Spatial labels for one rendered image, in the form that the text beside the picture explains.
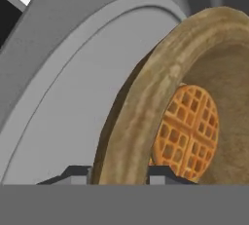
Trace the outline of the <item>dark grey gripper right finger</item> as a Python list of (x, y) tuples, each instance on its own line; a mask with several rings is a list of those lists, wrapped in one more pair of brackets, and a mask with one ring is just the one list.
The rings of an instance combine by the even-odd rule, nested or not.
[(194, 182), (180, 176), (176, 176), (168, 166), (149, 166), (147, 185), (169, 185), (169, 184), (195, 184)]

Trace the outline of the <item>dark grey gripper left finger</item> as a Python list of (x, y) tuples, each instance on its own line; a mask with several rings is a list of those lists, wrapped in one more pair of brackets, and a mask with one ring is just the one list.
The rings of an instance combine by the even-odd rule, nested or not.
[(57, 176), (39, 182), (39, 185), (88, 185), (91, 166), (69, 166)]

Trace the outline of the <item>brown bowl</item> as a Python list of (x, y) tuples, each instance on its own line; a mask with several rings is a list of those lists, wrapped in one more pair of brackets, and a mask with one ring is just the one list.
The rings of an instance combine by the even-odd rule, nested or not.
[(181, 83), (200, 84), (218, 104), (221, 141), (207, 183), (249, 183), (249, 16), (229, 7), (182, 21), (123, 84), (101, 131), (90, 181), (141, 184), (162, 113)]

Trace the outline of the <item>round golden waffle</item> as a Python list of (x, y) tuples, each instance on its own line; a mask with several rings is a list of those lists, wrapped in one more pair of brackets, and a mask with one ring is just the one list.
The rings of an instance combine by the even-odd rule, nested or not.
[(219, 115), (210, 93), (181, 84), (164, 111), (149, 165), (168, 166), (197, 183), (211, 164), (218, 139)]

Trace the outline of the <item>grey microwave turntable plate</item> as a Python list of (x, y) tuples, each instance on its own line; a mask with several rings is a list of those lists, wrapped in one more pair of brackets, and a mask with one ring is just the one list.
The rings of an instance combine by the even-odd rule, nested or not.
[(91, 166), (125, 80), (184, 18), (171, 0), (116, 0), (80, 21), (29, 74), (0, 130), (0, 184)]

